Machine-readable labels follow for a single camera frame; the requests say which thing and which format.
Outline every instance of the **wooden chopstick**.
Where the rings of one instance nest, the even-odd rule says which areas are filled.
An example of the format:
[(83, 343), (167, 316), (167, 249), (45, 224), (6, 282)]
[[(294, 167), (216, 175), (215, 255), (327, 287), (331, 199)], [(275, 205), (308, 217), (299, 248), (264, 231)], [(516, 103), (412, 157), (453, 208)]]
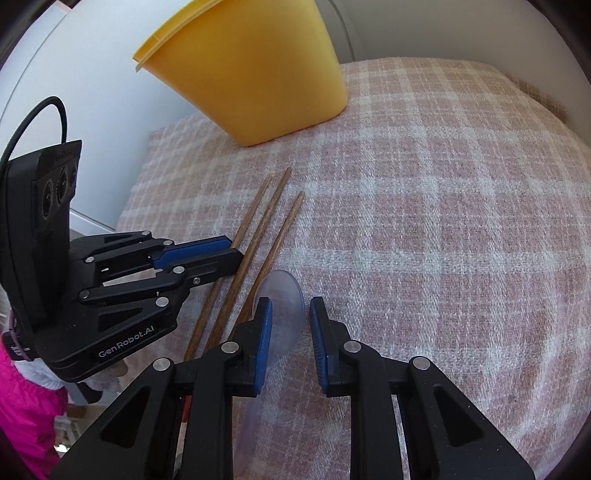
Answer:
[(294, 223), (296, 216), (300, 211), (300, 207), (302, 202), (304, 201), (305, 196), (306, 194), (304, 192), (300, 192), (295, 202), (293, 203), (290, 212), (287, 214), (287, 217), (285, 218), (285, 221), (283, 222), (283, 225), (281, 226), (279, 233), (275, 237), (273, 246), (269, 250), (267, 258), (265, 259), (265, 262), (263, 263), (258, 275), (256, 276), (255, 282), (252, 284), (251, 290), (248, 293), (248, 297), (246, 297), (244, 305), (242, 305), (242, 310), (240, 310), (238, 318), (236, 319), (236, 325), (240, 325), (241, 323), (248, 321), (248, 319), (250, 318), (252, 313), (252, 304), (255, 300), (256, 291), (258, 290), (258, 287), (261, 284), (263, 278), (265, 278), (271, 270), (271, 267), (273, 266), (273, 263), (275, 262), (277, 255), (279, 254), (279, 250), (283, 245), (285, 237), (289, 233), (291, 225)]
[(265, 235), (265, 231), (267, 230), (267, 226), (273, 217), (273, 213), (277, 208), (277, 204), (279, 203), (279, 199), (281, 198), (281, 194), (287, 184), (287, 181), (290, 179), (291, 176), (291, 168), (288, 168), (285, 173), (283, 174), (279, 185), (275, 189), (273, 193), (273, 197), (267, 205), (267, 209), (263, 214), (261, 221), (259, 222), (258, 226), (256, 227), (255, 233), (252, 236), (251, 243), (248, 245), (246, 249), (246, 253), (244, 254), (244, 258), (240, 263), (240, 267), (238, 267), (238, 271), (234, 275), (232, 279), (232, 284), (230, 285), (230, 289), (224, 299), (222, 304), (222, 308), (220, 309), (219, 313), (217, 314), (216, 322), (213, 324), (212, 332), (207, 340), (207, 344), (205, 345), (205, 351), (212, 349), (216, 345), (219, 344), (224, 328), (228, 322), (228, 318), (230, 313), (232, 312), (232, 308), (234, 307), (234, 302), (236, 302), (236, 297), (240, 292), (240, 288), (242, 287), (242, 283), (244, 282), (244, 278), (248, 272), (248, 268), (251, 266), (252, 259), (254, 258), (256, 251), (258, 250), (259, 245), (261, 244), (261, 240)]
[[(230, 248), (238, 248), (244, 239), (244, 235), (246, 234), (248, 227), (252, 222), (252, 218), (255, 216), (256, 209), (261, 204), (261, 200), (263, 195), (269, 188), (269, 184), (271, 183), (271, 179), (273, 175), (268, 175), (265, 180), (263, 180), (261, 186), (256, 193), (254, 200), (252, 201), (250, 207), (246, 211), (246, 215), (242, 219), (242, 223), (240, 227), (238, 227), (238, 231), (232, 240), (232, 244)], [(195, 357), (195, 352), (197, 351), (197, 347), (199, 342), (201, 342), (201, 338), (203, 337), (203, 332), (205, 330), (205, 326), (207, 325), (207, 321), (209, 320), (209, 316), (212, 314), (213, 306), (216, 303), (217, 296), (219, 295), (220, 289), (222, 288), (223, 278), (218, 278), (212, 286), (212, 289), (207, 294), (207, 298), (205, 299), (205, 303), (203, 304), (203, 308), (201, 309), (201, 313), (199, 314), (199, 318), (197, 319), (197, 323), (195, 323), (195, 327), (193, 328), (193, 333), (191, 334), (191, 338), (189, 339), (189, 344), (187, 345), (187, 349), (185, 350), (184, 361), (192, 360)]]

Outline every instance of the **silver rivet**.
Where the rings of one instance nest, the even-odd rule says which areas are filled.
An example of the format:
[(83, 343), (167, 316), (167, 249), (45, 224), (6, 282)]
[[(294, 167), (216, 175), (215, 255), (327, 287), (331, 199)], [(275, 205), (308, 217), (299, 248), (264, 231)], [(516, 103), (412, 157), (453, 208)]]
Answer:
[(357, 353), (361, 350), (361, 343), (356, 342), (355, 340), (349, 340), (348, 342), (345, 342), (343, 348), (349, 353)]
[(240, 345), (238, 345), (236, 342), (226, 342), (222, 345), (222, 352), (236, 353), (239, 348), (240, 348)]
[(158, 358), (158, 360), (154, 360), (152, 367), (158, 372), (164, 372), (164, 370), (168, 370), (168, 367), (170, 367), (170, 360), (168, 358)]
[(413, 366), (414, 368), (418, 368), (419, 370), (426, 370), (431, 366), (431, 362), (428, 358), (418, 356), (413, 359)]

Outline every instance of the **magenta fabric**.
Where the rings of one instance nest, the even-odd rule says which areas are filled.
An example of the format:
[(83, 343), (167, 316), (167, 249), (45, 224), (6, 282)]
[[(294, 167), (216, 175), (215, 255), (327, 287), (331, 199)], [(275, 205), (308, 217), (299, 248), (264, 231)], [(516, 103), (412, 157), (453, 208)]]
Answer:
[(59, 460), (53, 422), (66, 411), (65, 388), (48, 390), (25, 380), (0, 348), (0, 427), (39, 479), (45, 480)]

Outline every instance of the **chopstick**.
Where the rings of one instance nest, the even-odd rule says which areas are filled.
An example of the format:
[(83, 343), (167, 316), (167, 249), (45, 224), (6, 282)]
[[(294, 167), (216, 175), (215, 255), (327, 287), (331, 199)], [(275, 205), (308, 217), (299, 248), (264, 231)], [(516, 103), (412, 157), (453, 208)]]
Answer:
[[(234, 240), (232, 240), (232, 244), (230, 248), (238, 248), (244, 239), (244, 235), (246, 234), (248, 227), (252, 222), (252, 218), (255, 216), (256, 209), (261, 204), (261, 200), (263, 195), (269, 188), (269, 184), (271, 183), (271, 179), (273, 175), (268, 175), (265, 180), (263, 180), (261, 186), (256, 193), (254, 200), (252, 201), (250, 207), (246, 211), (246, 215), (242, 219), (242, 223), (240, 227), (238, 227), (238, 231), (234, 236)], [(218, 278), (214, 283), (212, 289), (207, 294), (207, 298), (205, 299), (205, 303), (203, 304), (203, 308), (201, 309), (201, 313), (199, 314), (199, 318), (195, 323), (195, 327), (193, 328), (193, 333), (191, 334), (191, 338), (189, 339), (189, 344), (187, 345), (187, 349), (185, 350), (184, 361), (192, 360), (195, 356), (195, 352), (197, 351), (197, 347), (199, 342), (201, 342), (201, 338), (203, 337), (203, 332), (205, 330), (205, 326), (207, 325), (207, 321), (209, 320), (209, 316), (212, 314), (213, 306), (216, 303), (217, 296), (219, 295), (220, 289), (222, 288), (223, 278)]]
[(269, 250), (267, 257), (259, 270), (258, 275), (256, 276), (255, 282), (252, 284), (251, 290), (248, 293), (248, 297), (242, 305), (242, 310), (238, 314), (238, 318), (236, 319), (236, 325), (239, 325), (243, 322), (246, 322), (252, 313), (252, 304), (255, 300), (256, 291), (258, 290), (259, 285), (261, 284), (263, 278), (267, 276), (269, 270), (273, 266), (277, 255), (279, 254), (279, 250), (281, 249), (283, 242), (285, 241), (285, 237), (290, 231), (291, 225), (294, 223), (298, 212), (300, 211), (300, 207), (302, 202), (304, 201), (306, 194), (304, 192), (300, 192), (297, 196), (295, 202), (293, 203), (290, 212), (287, 214), (279, 233), (275, 237), (275, 241), (273, 242), (273, 246)]
[(238, 267), (238, 271), (236, 272), (236, 274), (234, 275), (234, 278), (232, 279), (232, 284), (230, 285), (230, 289), (228, 290), (226, 298), (224, 299), (224, 302), (222, 304), (222, 308), (220, 309), (219, 313), (217, 314), (216, 321), (213, 324), (212, 332), (209, 336), (209, 339), (207, 340), (207, 344), (205, 345), (205, 351), (208, 351), (209, 349), (215, 347), (220, 342), (220, 340), (222, 338), (224, 328), (226, 327), (226, 324), (228, 322), (228, 318), (230, 316), (230, 313), (232, 312), (232, 308), (234, 307), (234, 303), (236, 302), (236, 297), (238, 296), (240, 288), (242, 287), (242, 283), (244, 282), (244, 279), (245, 279), (246, 274), (248, 272), (248, 268), (251, 266), (252, 259), (254, 258), (256, 251), (258, 250), (258, 247), (261, 244), (261, 240), (262, 240), (263, 236), (265, 235), (265, 231), (267, 230), (267, 226), (269, 225), (269, 222), (271, 221), (273, 213), (275, 212), (275, 209), (277, 208), (277, 204), (279, 203), (279, 199), (281, 198), (281, 194), (283, 193), (285, 185), (287, 184), (287, 181), (289, 180), (290, 176), (291, 176), (291, 168), (288, 168), (284, 172), (284, 174), (279, 182), (279, 185), (277, 186), (277, 188), (275, 189), (275, 192), (273, 193), (273, 197), (271, 198), (269, 205), (267, 205), (267, 209), (265, 210), (265, 213), (263, 214), (261, 221), (259, 222), (258, 226), (256, 227), (255, 233), (252, 236), (251, 243), (248, 245), (248, 248), (246, 249), (246, 253), (244, 254), (244, 258), (242, 259), (242, 262), (240, 263), (240, 267)]

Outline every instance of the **camera lens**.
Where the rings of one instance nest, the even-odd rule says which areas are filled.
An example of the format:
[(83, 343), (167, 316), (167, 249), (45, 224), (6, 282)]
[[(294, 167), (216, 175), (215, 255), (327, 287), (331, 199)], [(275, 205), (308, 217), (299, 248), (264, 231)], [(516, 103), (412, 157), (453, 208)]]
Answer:
[(57, 182), (57, 203), (61, 203), (61, 201), (66, 196), (66, 192), (68, 191), (68, 169), (64, 168), (60, 173), (60, 179)]
[(45, 184), (45, 188), (43, 188), (43, 196), (41, 198), (41, 213), (43, 214), (43, 218), (49, 217), (49, 212), (51, 210), (51, 204), (53, 202), (53, 183), (51, 180), (47, 180)]
[(72, 167), (72, 175), (70, 175), (70, 187), (73, 187), (76, 183), (76, 176), (78, 175), (78, 169), (76, 167)]

